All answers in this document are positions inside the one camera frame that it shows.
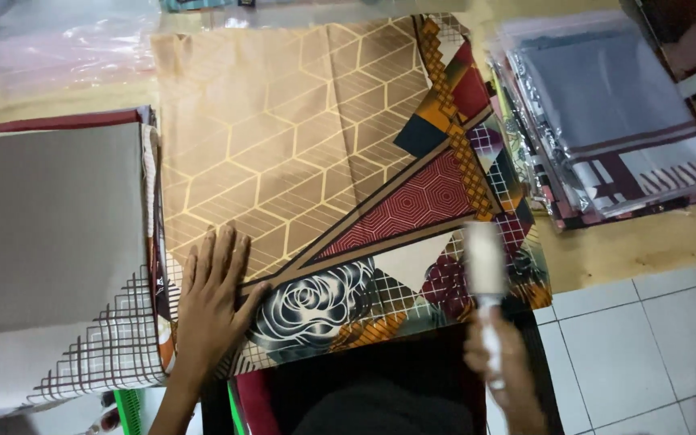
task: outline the lint roller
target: lint roller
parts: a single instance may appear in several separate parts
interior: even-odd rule
[[[464,249],[469,293],[477,298],[477,316],[483,324],[483,343],[490,357],[488,367],[496,375],[491,389],[503,389],[501,342],[490,323],[490,308],[501,305],[507,295],[506,254],[499,227],[491,222],[469,222],[464,226]]]

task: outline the green basket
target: green basket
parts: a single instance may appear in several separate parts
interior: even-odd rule
[[[139,391],[135,389],[117,390],[114,392],[114,400],[117,402],[120,423],[125,435],[141,435]]]

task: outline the red hexagon pattern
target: red hexagon pattern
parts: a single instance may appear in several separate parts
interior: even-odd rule
[[[362,216],[319,254],[320,259],[432,224],[474,213],[461,183],[452,150],[441,153],[420,173]]]

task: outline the hand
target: hand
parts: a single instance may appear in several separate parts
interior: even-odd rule
[[[525,342],[520,331],[501,317],[501,309],[490,309],[488,322],[498,334],[501,343],[501,373],[493,373],[488,367],[489,353],[483,344],[483,320],[478,312],[472,313],[466,342],[463,344],[463,361],[485,380],[504,380],[503,389],[492,389],[493,398],[507,416],[511,433],[546,433],[545,415],[536,399],[533,375],[527,361]]]
[[[219,240],[213,227],[203,246],[189,252],[179,300],[179,327],[174,373],[189,373],[202,381],[219,364],[248,329],[257,305],[269,288],[266,282],[252,290],[244,305],[235,311],[235,293],[243,279],[249,255],[249,238],[239,237],[235,252],[235,229],[224,226]]]

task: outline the plastic bag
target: plastic bag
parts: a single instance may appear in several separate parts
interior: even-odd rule
[[[358,23],[422,13],[462,12],[467,6],[466,0],[256,0],[253,8],[237,3],[237,0],[198,0],[188,5],[223,6],[203,12],[203,27],[207,30]]]
[[[696,192],[696,122],[626,15],[513,21],[499,38],[554,171],[599,214]]]
[[[0,91],[52,91],[120,82],[155,69],[152,0],[14,0],[0,4]]]

